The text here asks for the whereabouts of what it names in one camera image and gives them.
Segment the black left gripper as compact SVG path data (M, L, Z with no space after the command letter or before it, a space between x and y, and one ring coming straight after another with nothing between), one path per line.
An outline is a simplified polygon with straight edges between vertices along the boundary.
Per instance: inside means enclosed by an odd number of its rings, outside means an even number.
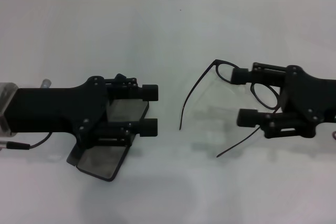
M14 133L65 132L82 148L94 146L93 129L108 103L103 77L90 77L74 88L19 88L10 102Z

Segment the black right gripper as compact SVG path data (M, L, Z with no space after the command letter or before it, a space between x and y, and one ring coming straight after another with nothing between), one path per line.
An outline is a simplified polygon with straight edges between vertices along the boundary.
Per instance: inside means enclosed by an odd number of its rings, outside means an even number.
M251 109L240 109L238 113L238 126L258 125L265 138L297 135L313 138L319 124L335 123L335 80L313 77L300 66L281 67L255 62L251 71L235 68L231 83L257 83L281 88L285 96L284 113Z

